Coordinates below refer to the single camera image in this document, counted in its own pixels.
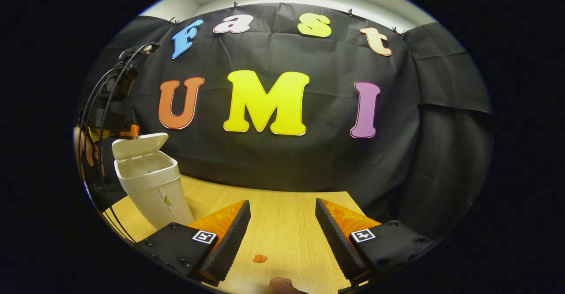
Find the yellow letter m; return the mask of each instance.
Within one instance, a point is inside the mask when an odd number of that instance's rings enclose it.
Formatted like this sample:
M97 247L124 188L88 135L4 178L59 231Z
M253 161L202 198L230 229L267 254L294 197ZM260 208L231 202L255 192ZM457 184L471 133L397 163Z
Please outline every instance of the yellow letter m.
M271 115L277 109L277 117L271 124L271 132L280 135L304 135L302 123L302 94L309 83L308 75L285 72L275 82L269 93L263 89L257 74L250 70L234 71L228 75L234 85L230 118L224 129L230 132L246 132L245 108L258 132L263 131Z

